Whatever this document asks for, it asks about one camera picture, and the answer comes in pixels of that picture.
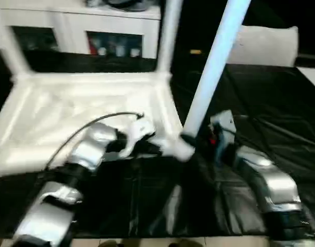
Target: white pillow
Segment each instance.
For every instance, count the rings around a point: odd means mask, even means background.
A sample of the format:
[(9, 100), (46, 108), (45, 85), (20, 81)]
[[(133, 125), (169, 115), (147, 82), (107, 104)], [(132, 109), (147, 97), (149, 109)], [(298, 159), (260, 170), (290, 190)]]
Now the white pillow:
[(227, 63), (292, 67), (297, 53), (297, 27), (241, 26)]

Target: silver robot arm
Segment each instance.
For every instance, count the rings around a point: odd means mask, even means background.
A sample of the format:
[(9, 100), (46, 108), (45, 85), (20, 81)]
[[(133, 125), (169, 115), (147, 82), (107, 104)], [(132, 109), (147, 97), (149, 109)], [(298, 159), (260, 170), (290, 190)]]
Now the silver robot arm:
[(39, 192), (14, 234), (13, 246), (69, 246), (76, 210), (85, 199), (83, 189), (100, 164), (110, 160), (110, 152), (112, 160), (129, 158), (140, 144), (142, 153), (170, 155), (185, 162), (195, 151), (181, 136), (168, 140), (154, 134), (153, 123), (144, 117), (124, 133), (99, 122), (91, 125), (65, 164), (54, 171), (53, 180)]
[(211, 117), (211, 130), (218, 137), (216, 164), (231, 166), (250, 186), (270, 237), (270, 246), (315, 246), (308, 237), (297, 185), (266, 154), (234, 144), (236, 128), (231, 111)]

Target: table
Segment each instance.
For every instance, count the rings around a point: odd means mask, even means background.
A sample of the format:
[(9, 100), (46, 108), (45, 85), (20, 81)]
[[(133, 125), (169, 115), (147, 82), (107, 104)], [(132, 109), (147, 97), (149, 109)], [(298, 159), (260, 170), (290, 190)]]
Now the table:
[[(154, 60), (38, 51), (26, 57), (40, 72), (154, 68)], [(176, 60), (173, 66), (171, 90), (182, 122), (203, 66), (204, 60), (194, 58)], [(9, 76), (0, 58), (0, 107), (10, 90)], [(297, 68), (227, 65), (207, 116), (225, 109), (234, 114), (239, 140), (267, 153), (295, 179), (315, 233), (315, 86)], [(37, 175), (0, 179), (0, 237), (11, 236), (40, 189)], [(229, 167), (205, 160), (186, 165), (169, 157), (106, 163), (91, 188), (78, 220), (78, 238), (266, 234), (247, 184)]]

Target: black cable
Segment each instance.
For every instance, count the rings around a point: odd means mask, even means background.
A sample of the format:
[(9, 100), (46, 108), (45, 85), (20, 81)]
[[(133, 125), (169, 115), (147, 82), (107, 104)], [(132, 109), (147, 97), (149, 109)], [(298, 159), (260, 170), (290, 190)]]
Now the black cable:
[(46, 163), (44, 171), (47, 171), (49, 169), (50, 164), (54, 161), (54, 159), (56, 158), (56, 156), (58, 155), (58, 153), (76, 136), (78, 135), (82, 130), (84, 130), (85, 128), (91, 126), (92, 124), (101, 121), (103, 119), (109, 118), (109, 117), (115, 117), (115, 116), (119, 116), (119, 115), (135, 115), (137, 116), (137, 118), (141, 118), (143, 117), (143, 114), (139, 114), (139, 113), (135, 113), (135, 112), (117, 112), (117, 113), (112, 113), (112, 114), (108, 114), (102, 117), (98, 117), (88, 123), (86, 123), (84, 126), (82, 126), (80, 129), (78, 129), (77, 131), (75, 131), (51, 156), (51, 158), (49, 159), (49, 161)]

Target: white cabinet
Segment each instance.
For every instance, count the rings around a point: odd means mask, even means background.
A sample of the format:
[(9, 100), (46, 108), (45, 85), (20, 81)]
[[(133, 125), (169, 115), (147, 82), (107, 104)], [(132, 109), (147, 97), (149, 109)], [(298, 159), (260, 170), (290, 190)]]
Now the white cabinet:
[(83, 0), (0, 0), (3, 20), (23, 49), (156, 58), (160, 8), (123, 12)]
[(158, 20), (73, 13), (66, 16), (76, 53), (156, 58)]

